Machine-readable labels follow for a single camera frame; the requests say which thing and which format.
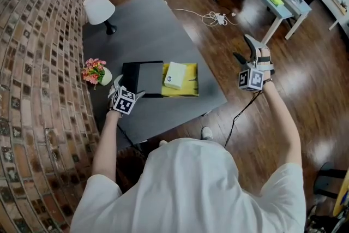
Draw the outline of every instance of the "hardwood floor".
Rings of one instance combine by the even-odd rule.
[[[111,1],[121,4],[127,0]],[[207,27],[199,16],[174,11],[218,80],[228,103],[205,117],[159,135],[154,141],[182,137],[199,139],[201,128],[209,126],[214,140],[223,144],[232,119],[251,99],[250,93],[237,87],[239,67],[232,53],[237,51],[248,56],[243,35],[250,34],[261,40],[274,16],[260,0],[166,1],[171,8],[192,10],[201,15],[210,11],[226,13],[237,26]],[[314,1],[311,7],[313,11],[289,40],[284,38],[290,29],[285,21],[268,43],[276,68],[275,85],[302,139],[308,207],[314,203],[312,184],[322,164],[331,161],[339,169],[349,166],[349,62],[345,44],[337,28],[328,30],[334,20],[322,3]],[[232,18],[230,10],[237,16]],[[275,171],[279,154],[279,140],[264,96],[240,116],[227,150],[240,170],[241,186],[257,193]]]

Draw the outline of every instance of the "white sneaker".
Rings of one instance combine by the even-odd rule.
[[[159,143],[159,147],[161,147],[161,146],[163,146],[163,145],[165,145],[165,144],[167,144],[167,142],[166,142],[165,140],[162,140],[162,141],[160,141],[160,143]]]
[[[203,127],[201,130],[201,139],[202,140],[213,140],[213,133],[210,127]]]

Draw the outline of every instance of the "white cable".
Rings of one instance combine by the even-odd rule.
[[[173,9],[171,9],[171,10],[186,11],[186,12],[193,13],[193,14],[195,14],[195,15],[201,17],[201,21],[202,21],[203,24],[206,25],[206,26],[216,26],[216,25],[218,25],[218,24],[219,24],[219,19],[218,19],[219,16],[223,16],[223,17],[224,17],[224,19],[223,19],[223,21],[222,21],[222,25],[223,25],[223,26],[226,26],[226,25],[228,24],[228,22],[229,22],[230,24],[234,25],[234,26],[237,26],[237,24],[232,23],[232,22],[227,18],[227,16],[226,16],[225,14],[222,14],[222,15],[221,15],[221,14],[215,13],[215,12],[213,12],[213,11],[211,11],[211,12],[209,12],[208,14],[202,16],[202,15],[200,15],[200,14],[194,12],[194,11],[185,10],[185,9],[175,9],[175,8],[173,8]],[[213,22],[211,22],[210,24],[207,24],[206,22],[204,22],[203,19],[211,19],[211,20],[213,20]]]

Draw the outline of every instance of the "white vase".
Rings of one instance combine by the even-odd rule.
[[[104,76],[103,76],[102,82],[100,82],[100,84],[102,86],[106,86],[108,83],[110,83],[111,79],[113,78],[113,75],[110,73],[108,68],[103,67],[103,69],[104,69]]]

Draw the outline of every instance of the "yellow tray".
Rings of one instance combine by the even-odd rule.
[[[198,79],[197,79],[197,63],[183,63],[186,65],[186,72],[181,89],[165,87],[163,85],[161,94],[165,97],[197,97],[198,96]],[[163,82],[166,77],[170,64],[164,63],[163,66]]]

